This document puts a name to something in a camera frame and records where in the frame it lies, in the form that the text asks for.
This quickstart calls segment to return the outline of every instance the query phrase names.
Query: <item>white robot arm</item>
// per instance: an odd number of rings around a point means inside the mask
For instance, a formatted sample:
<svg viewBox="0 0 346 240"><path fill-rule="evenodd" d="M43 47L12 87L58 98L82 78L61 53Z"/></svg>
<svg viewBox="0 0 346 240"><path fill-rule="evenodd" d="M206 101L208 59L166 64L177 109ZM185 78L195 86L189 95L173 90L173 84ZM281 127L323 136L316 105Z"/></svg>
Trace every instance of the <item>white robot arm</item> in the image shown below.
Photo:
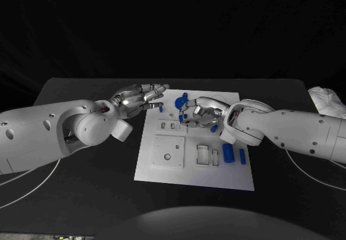
<svg viewBox="0 0 346 240"><path fill-rule="evenodd" d="M312 112L274 110L260 101L244 99L231 106L199 97L186 102L179 115L196 107L188 127L212 127L224 121L221 139L258 146L264 136L283 149L346 164L346 120Z"/></svg>
<svg viewBox="0 0 346 240"><path fill-rule="evenodd" d="M167 84L131 85L110 100L75 100L0 114L0 174L35 169L101 144L110 135L126 141L133 127L123 119L163 106Z"/></svg>

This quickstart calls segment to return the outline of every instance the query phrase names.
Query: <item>table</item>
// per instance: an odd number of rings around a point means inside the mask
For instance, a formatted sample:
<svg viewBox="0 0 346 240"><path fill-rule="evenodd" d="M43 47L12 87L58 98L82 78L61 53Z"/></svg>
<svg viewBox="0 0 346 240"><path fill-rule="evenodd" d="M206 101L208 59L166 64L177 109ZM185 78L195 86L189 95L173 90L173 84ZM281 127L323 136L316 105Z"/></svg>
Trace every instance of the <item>table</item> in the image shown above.
<svg viewBox="0 0 346 240"><path fill-rule="evenodd" d="M146 83L167 83L172 89L238 92L239 99L258 100L276 110L317 113L304 83L297 79L52 78L35 106L81 99L107 100L120 88ZM219 206L267 214L332 239L346 237L346 192L313 181L267 138L260 146L248 147L255 192L134 181L144 119L143 112L127 120L134 130L126 142L110 137L61 160L41 188L0 209L0 232L94 236L154 210ZM300 153L291 152L291 157L319 180L346 187L345 169ZM39 185L55 164L2 186L0 206ZM16 174L2 175L0 182Z"/></svg>

